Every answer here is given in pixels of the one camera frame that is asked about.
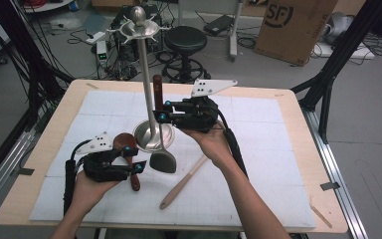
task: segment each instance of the chair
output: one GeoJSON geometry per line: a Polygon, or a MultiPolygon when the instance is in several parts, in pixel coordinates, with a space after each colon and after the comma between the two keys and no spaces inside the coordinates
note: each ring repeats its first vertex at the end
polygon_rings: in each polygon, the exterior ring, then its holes
{"type": "Polygon", "coordinates": [[[188,26],[175,27],[166,33],[164,43],[179,55],[169,60],[162,70],[162,76],[168,77],[169,83],[194,82],[201,76],[211,79],[210,74],[199,62],[189,58],[207,45],[207,37],[202,31],[188,26]]]}

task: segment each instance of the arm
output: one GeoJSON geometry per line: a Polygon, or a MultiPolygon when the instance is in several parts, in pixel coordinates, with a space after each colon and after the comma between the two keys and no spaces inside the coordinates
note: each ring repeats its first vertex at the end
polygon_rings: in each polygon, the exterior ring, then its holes
{"type": "Polygon", "coordinates": [[[231,155],[223,132],[215,125],[208,133],[183,130],[222,171],[248,238],[289,238],[275,214],[259,196],[231,155]]]}
{"type": "Polygon", "coordinates": [[[95,182],[81,171],[77,175],[73,202],[52,235],[55,239],[73,239],[85,216],[100,202],[104,194],[116,186],[118,181],[95,182]]]}

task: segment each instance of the forearm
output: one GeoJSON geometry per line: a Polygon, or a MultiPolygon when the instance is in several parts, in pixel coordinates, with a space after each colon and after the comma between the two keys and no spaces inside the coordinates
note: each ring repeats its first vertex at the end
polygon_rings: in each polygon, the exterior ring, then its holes
{"type": "Polygon", "coordinates": [[[259,196],[232,156],[219,167],[225,176],[244,231],[251,238],[288,238],[276,215],[259,196]]]}
{"type": "Polygon", "coordinates": [[[75,208],[70,208],[51,238],[74,239],[85,216],[86,215],[83,212],[76,210],[75,208]]]}

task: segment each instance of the red handle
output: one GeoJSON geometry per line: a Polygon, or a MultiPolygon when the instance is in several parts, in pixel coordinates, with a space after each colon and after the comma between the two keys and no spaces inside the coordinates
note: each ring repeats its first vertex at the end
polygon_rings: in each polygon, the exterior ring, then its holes
{"type": "Polygon", "coordinates": [[[163,111],[162,76],[153,76],[154,107],[157,111],[163,111]]]}

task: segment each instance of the floor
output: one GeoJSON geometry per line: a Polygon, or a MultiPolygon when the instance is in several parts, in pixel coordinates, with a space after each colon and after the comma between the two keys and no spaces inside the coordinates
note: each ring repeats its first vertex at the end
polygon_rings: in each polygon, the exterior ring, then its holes
{"type": "MultiPolygon", "coordinates": [[[[50,11],[42,14],[40,19],[46,21],[53,15],[65,13],[66,10],[50,11]]],[[[91,15],[98,15],[100,22],[94,21],[88,27],[101,29],[107,28],[114,16],[106,11],[96,12],[91,6],[74,13],[84,24],[91,21],[91,15]]],[[[197,17],[191,20],[201,21],[197,17]]],[[[243,18],[240,28],[254,27],[241,31],[257,34],[260,25],[261,19],[243,18]]],[[[91,53],[91,47],[68,44],[70,38],[73,37],[69,31],[47,35],[54,55],[72,75],[79,79],[95,77],[96,57],[91,53]]],[[[194,58],[208,69],[212,79],[235,79],[240,87],[290,89],[315,76],[326,62],[323,58],[311,58],[304,67],[294,67],[241,46],[236,61],[232,62],[227,57],[228,47],[226,38],[209,37],[208,46],[194,58]]],[[[154,55],[150,54],[148,62],[153,60],[154,55]]],[[[150,65],[154,66],[150,68],[150,75],[160,73],[161,66],[157,63],[150,65]]],[[[141,81],[141,75],[132,81],[141,81]]],[[[0,65],[0,144],[26,110],[26,100],[12,64],[0,65]]],[[[348,63],[338,75],[331,98],[328,140],[368,237],[382,238],[382,57],[376,56],[362,65],[348,63]]],[[[11,176],[0,191],[0,204],[14,180],[11,176]]],[[[53,229],[0,226],[0,238],[49,237],[53,229]]],[[[308,236],[351,238],[348,233],[308,236]]],[[[93,238],[93,231],[81,229],[79,238],[93,238]]]]}

